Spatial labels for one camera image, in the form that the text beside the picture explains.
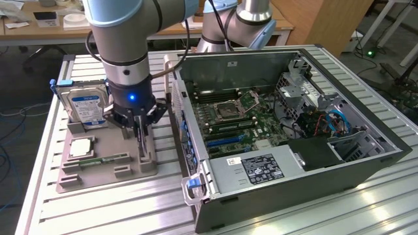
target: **floor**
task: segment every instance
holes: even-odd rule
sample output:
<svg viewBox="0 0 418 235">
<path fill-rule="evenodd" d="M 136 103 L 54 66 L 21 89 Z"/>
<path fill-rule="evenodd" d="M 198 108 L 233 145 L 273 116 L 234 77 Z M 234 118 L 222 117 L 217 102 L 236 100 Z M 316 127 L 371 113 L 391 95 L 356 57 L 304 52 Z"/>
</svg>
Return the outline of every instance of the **floor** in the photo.
<svg viewBox="0 0 418 235">
<path fill-rule="evenodd" d="M 363 19 L 357 27 L 360 32 L 367 31 L 375 17 L 376 15 L 372 15 Z M 383 21 L 377 31 L 372 36 L 373 40 L 379 37 L 388 24 L 388 21 Z M 364 50 L 372 47 L 373 40 L 369 40 Z M 404 68 L 399 67 L 397 64 L 416 42 L 418 35 L 399 28 L 385 45 L 387 54 L 377 54 L 372 61 L 375 63 L 389 63 L 399 72 L 403 72 Z M 29 53 L 34 52 L 37 48 L 38 47 L 29 47 L 29 52 L 21 53 L 15 47 L 10 47 L 7 52 L 0 56 L 0 110 L 6 110 L 13 107 L 27 107 L 35 103 L 45 103 L 50 101 L 51 92 L 49 90 L 47 83 L 50 79 L 57 78 L 61 55 L 53 51 L 43 54 L 41 57 L 42 59 L 37 59 L 31 63 L 33 73 L 25 74 L 19 65 L 23 59 L 27 57 Z M 180 48 L 178 41 L 176 41 L 176 44 L 173 41 L 156 41 L 153 45 L 154 50 L 170 50 Z M 83 45 L 63 45 L 62 49 L 70 54 L 86 54 Z M 372 66 L 369 62 L 356 58 L 351 53 L 343 53 L 339 59 L 353 72 L 359 72 L 360 70 Z M 387 75 L 379 74 L 379 68 L 365 71 L 361 73 L 361 76 L 377 82 L 388 79 Z M 411 79 L 418 79 L 418 68 L 413 70 Z M 39 106 L 27 110 L 27 115 L 38 114 L 46 111 L 47 106 Z M 5 120 L 0 120 L 0 137 L 14 128 L 21 118 L 21 116 L 13 116 L 9 118 L 2 118 Z M 15 132 L 15 135 L 11 137 L 18 136 L 18 138 L 3 146 L 15 164 L 18 178 L 21 179 L 21 191 L 18 191 L 15 187 L 17 178 L 13 174 L 13 171 L 10 171 L 6 179 L 0 183 L 0 208 L 9 202 L 15 194 L 18 196 L 17 199 L 11 202 L 11 206 L 0 211 L 1 235 L 13 234 L 15 229 L 25 188 L 29 183 L 33 161 L 39 137 L 42 134 L 45 118 L 46 115 L 27 117 L 25 120 L 23 133 L 18 135 L 18 132 Z M 1 141 L 1 144 L 5 144 L 9 140 L 10 138 L 6 138 Z M 5 166 L 0 167 L 0 177 L 2 177 L 5 170 Z"/>
</svg>

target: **aluminum profile table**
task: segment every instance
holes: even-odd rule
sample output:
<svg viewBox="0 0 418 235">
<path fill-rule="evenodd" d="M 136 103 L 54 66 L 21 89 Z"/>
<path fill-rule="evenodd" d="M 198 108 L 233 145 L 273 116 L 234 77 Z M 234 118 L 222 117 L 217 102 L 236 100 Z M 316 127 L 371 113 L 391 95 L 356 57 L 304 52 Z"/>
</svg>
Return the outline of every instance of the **aluminum profile table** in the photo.
<svg viewBox="0 0 418 235">
<path fill-rule="evenodd" d="M 418 231 L 418 127 L 323 48 L 304 48 L 413 150 L 355 189 L 205 234 L 413 233 Z M 162 56 L 176 52 L 180 51 L 149 53 L 150 73 L 161 71 Z M 331 92 L 329 83 L 315 71 L 312 73 L 321 90 Z M 73 61 L 62 63 L 59 79 L 86 81 L 101 79 L 102 76 L 101 63 L 90 56 L 78 55 Z M 156 97 L 162 97 L 162 78 L 152 81 L 152 90 Z M 66 120 L 62 105 L 54 97 L 15 234 L 193 234 L 192 212 L 182 202 L 180 167 L 168 117 L 153 125 L 158 163 L 154 176 L 57 194 Z"/>
</svg>

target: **hard drive label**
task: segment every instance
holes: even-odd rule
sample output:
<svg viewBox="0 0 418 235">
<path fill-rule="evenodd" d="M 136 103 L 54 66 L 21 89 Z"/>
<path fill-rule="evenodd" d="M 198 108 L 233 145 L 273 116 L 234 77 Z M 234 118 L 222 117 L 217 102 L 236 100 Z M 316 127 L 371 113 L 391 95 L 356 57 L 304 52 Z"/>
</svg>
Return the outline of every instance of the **hard drive label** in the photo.
<svg viewBox="0 0 418 235">
<path fill-rule="evenodd" d="M 102 109 L 98 107 L 100 98 L 97 95 L 71 98 L 71 104 L 83 125 L 100 125 L 105 122 Z"/>
<path fill-rule="evenodd" d="M 250 184 L 282 178 L 282 172 L 270 154 L 240 160 Z"/>
</svg>

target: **paper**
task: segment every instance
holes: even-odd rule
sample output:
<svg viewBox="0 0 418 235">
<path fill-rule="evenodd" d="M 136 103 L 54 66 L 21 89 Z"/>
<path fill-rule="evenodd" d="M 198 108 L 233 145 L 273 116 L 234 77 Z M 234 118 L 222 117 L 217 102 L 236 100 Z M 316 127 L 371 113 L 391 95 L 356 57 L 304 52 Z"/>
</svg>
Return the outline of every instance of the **paper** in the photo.
<svg viewBox="0 0 418 235">
<path fill-rule="evenodd" d="M 9 23 L 9 24 L 6 23 L 6 24 L 5 24 L 5 27 L 6 27 L 6 28 L 19 28 L 19 27 L 27 26 L 27 25 L 29 25 L 29 24 L 27 24 L 26 22 L 23 22 L 23 23 L 15 23 L 15 24 L 14 24 L 14 23 Z"/>
<path fill-rule="evenodd" d="M 3 0 L 0 0 L 0 4 L 1 3 L 10 3 L 13 4 L 18 10 L 21 10 L 21 8 L 23 7 L 23 3 L 22 2 L 18 2 L 18 1 L 3 1 Z M 5 16 L 5 13 L 0 10 L 0 16 Z"/>
</svg>

